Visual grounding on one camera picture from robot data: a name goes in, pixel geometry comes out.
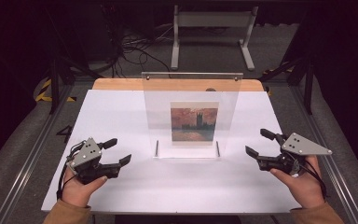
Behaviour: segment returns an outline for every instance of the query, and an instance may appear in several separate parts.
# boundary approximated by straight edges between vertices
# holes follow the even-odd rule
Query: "hand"
[[[107,180],[106,176],[95,179],[94,181],[83,185],[77,178],[72,178],[74,173],[69,168],[66,168],[63,183],[66,185],[62,190],[62,200],[66,203],[77,207],[86,207],[89,203],[91,194],[100,188]]]
[[[321,176],[316,156],[308,156],[306,161],[308,161],[315,168],[318,175]],[[277,169],[271,169],[270,172],[290,189],[293,197],[303,208],[312,208],[324,203],[319,181],[308,172],[300,172],[298,177],[287,175],[285,172]]]

